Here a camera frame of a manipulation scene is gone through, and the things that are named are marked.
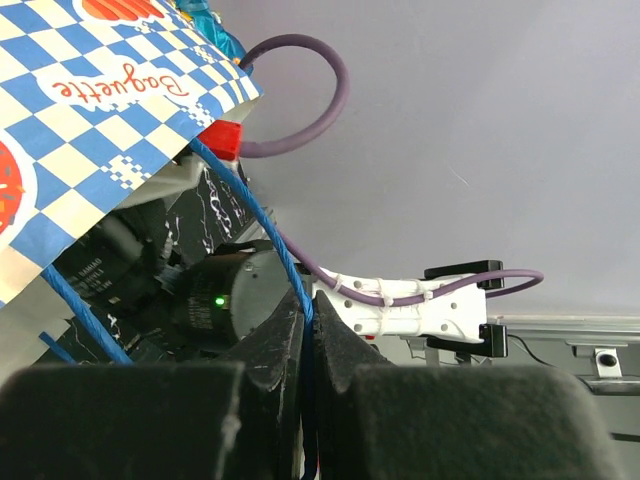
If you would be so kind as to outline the blue checkered paper bag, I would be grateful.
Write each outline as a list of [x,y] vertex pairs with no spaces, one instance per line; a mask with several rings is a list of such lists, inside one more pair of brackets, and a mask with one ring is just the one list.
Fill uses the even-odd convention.
[[252,209],[304,317],[302,462],[317,472],[305,357],[313,307],[283,238],[198,135],[260,95],[250,77],[165,1],[1,5],[1,301],[42,275],[110,357],[135,366],[55,269],[99,221],[189,146]]

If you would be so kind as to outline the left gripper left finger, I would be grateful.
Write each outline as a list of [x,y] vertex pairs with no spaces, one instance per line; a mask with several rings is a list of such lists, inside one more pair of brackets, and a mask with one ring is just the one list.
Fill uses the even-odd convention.
[[209,363],[21,370],[1,389],[1,475],[295,479],[303,326],[288,293]]

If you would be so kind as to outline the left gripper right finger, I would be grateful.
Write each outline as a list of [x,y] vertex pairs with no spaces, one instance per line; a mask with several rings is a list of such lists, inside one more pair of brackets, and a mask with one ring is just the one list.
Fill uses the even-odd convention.
[[314,301],[325,479],[622,479],[597,405],[541,366],[397,366]]

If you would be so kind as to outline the blue Slendy candy bag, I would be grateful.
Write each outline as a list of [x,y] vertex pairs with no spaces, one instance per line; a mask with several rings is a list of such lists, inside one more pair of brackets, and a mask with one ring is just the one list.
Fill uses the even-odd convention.
[[246,54],[240,41],[228,32],[220,16],[211,9],[205,0],[177,0],[177,10],[226,57],[239,64]]

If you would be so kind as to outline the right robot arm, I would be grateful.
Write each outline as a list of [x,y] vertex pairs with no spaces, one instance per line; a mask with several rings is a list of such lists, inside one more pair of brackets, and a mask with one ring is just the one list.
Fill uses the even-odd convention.
[[[109,213],[54,266],[92,309],[180,361],[230,350],[292,292],[267,240],[223,244],[188,262],[173,244],[161,200]],[[359,336],[418,337],[431,348],[491,358],[508,353],[505,327],[486,317],[500,280],[496,262],[442,267],[413,281],[346,277],[304,262],[296,269],[308,295],[325,295]]]

